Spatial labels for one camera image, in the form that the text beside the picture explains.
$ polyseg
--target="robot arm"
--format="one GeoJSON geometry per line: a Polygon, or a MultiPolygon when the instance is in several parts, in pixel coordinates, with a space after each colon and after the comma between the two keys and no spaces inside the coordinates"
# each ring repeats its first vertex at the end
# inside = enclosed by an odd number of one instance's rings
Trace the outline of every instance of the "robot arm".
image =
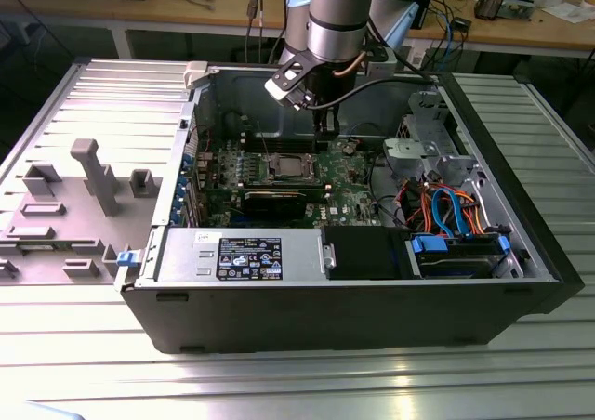
{"type": "Polygon", "coordinates": [[[287,5],[284,65],[265,88],[281,104],[313,109],[316,136],[333,138],[338,135],[338,105],[330,103],[355,85],[366,57],[368,20],[376,22],[383,42],[396,49],[418,6],[415,0],[288,0],[287,5]],[[326,124],[327,111],[332,112],[332,127],[326,124]]]}
{"type": "Polygon", "coordinates": [[[307,32],[307,46],[265,85],[280,103],[297,109],[330,102],[353,88],[361,58],[372,0],[310,0],[307,29],[288,25],[291,32],[307,32]]]}

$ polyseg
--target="motherboard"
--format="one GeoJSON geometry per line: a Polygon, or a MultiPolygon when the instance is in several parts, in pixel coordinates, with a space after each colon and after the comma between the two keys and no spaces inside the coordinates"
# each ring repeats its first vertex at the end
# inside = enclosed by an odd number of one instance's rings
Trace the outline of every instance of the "motherboard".
{"type": "Polygon", "coordinates": [[[375,226],[380,219],[367,185],[369,158],[357,143],[329,142],[325,151],[298,152],[261,140],[209,142],[185,174],[190,188],[181,226],[320,228],[375,226]]]}

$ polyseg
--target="power supply label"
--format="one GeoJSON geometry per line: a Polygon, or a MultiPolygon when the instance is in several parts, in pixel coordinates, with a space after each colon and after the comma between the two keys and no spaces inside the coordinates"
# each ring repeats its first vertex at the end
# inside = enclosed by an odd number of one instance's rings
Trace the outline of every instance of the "power supply label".
{"type": "Polygon", "coordinates": [[[281,239],[222,238],[217,277],[220,281],[281,280],[281,239]]]}

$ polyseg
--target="small green circuit board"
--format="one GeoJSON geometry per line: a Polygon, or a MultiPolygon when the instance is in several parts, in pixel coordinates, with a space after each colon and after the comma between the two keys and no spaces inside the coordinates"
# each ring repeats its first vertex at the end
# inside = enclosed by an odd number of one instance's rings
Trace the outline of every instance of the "small green circuit board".
{"type": "MultiPolygon", "coordinates": [[[[216,161],[205,181],[208,201],[208,223],[212,227],[254,226],[316,228],[328,225],[375,226],[380,225],[378,215],[370,209],[372,198],[364,181],[366,160],[364,153],[351,155],[343,152],[346,141],[336,140],[329,144],[328,151],[307,155],[311,161],[315,181],[329,184],[330,190],[304,190],[295,188],[278,191],[298,191],[324,198],[318,203],[308,203],[306,215],[300,220],[252,222],[242,214],[242,196],[249,192],[242,186],[246,180],[253,183],[283,183],[269,174],[268,164],[274,152],[243,152],[238,143],[223,142],[213,146],[216,161]]],[[[274,184],[268,190],[275,190],[274,184]]]]}

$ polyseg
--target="sticker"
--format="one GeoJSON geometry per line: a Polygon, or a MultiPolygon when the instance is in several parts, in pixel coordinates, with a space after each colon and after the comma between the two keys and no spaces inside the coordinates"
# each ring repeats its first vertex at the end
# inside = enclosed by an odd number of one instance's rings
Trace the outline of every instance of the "sticker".
{"type": "Polygon", "coordinates": [[[261,281],[283,278],[281,239],[230,239],[221,238],[219,232],[207,234],[219,236],[217,278],[220,281],[261,281]]]}
{"type": "Polygon", "coordinates": [[[194,243],[216,243],[219,242],[223,233],[214,231],[197,232],[194,236],[194,243]]]}

